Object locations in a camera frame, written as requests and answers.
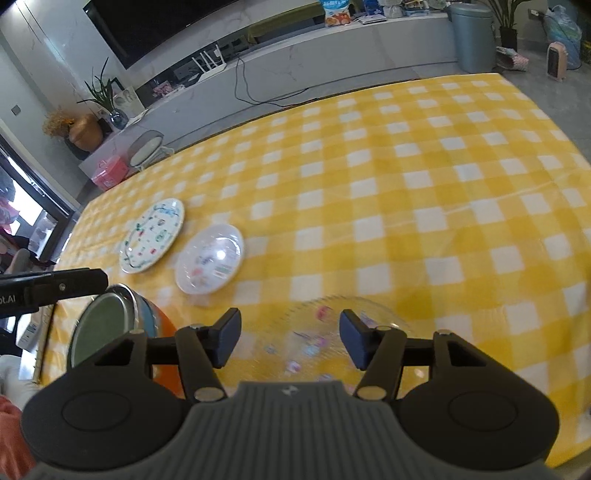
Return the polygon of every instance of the pink storage container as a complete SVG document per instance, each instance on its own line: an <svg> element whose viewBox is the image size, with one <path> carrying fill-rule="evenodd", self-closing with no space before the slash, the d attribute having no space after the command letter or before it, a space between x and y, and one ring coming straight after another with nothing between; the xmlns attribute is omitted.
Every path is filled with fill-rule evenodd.
<svg viewBox="0 0 591 480"><path fill-rule="evenodd" d="M116 155L99 162L99 167L96 169L92 181L103 192L106 192L121 183L128 171L129 167L123 157Z"/></svg>

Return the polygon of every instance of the screw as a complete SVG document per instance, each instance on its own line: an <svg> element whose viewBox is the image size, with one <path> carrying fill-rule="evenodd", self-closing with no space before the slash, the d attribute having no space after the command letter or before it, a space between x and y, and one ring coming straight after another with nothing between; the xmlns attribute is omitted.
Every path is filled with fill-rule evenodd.
<svg viewBox="0 0 591 480"><path fill-rule="evenodd" d="M386 397L386 391L377 385L367 385L357 390L357 396L361 400L382 400Z"/></svg>
<svg viewBox="0 0 591 480"><path fill-rule="evenodd" d="M214 402L224 397L224 392L218 387L201 387L195 391L195 400L201 402Z"/></svg>

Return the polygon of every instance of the brown vase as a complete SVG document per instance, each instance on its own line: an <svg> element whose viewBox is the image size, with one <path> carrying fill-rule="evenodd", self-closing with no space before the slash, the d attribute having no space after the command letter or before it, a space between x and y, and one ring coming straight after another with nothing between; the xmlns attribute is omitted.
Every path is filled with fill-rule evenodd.
<svg viewBox="0 0 591 480"><path fill-rule="evenodd" d="M81 150L93 152L103 142L103 132L91 113L76 119L70 127L70 142Z"/></svg>

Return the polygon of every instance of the gray trash bin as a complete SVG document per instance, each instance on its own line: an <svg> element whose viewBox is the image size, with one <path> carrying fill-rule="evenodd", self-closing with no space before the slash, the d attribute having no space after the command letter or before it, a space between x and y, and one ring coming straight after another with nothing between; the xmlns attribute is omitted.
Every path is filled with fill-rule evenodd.
<svg viewBox="0 0 591 480"><path fill-rule="evenodd" d="M460 68L468 73L490 72L496 63L492 10L482 4L451 4L448 16Z"/></svg>

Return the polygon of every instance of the tablecloth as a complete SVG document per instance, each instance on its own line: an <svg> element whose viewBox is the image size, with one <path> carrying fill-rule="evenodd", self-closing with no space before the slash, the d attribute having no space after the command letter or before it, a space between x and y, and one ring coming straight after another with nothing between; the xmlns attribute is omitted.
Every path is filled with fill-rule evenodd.
<svg viewBox="0 0 591 480"><path fill-rule="evenodd" d="M397 83L248 122L133 176L88 205L59 268L103 268L177 327L240 308L227 385L263 375L257 336L299 301L358 295L418 335L451 329L549 395L556 465L591 446L590 185L576 147L500 75ZM122 238L167 197L186 206L180 237L124 274ZM216 222L242 231L246 259L204 304L176 287L174 266ZM56 309L44 383L64 372L88 300Z"/></svg>

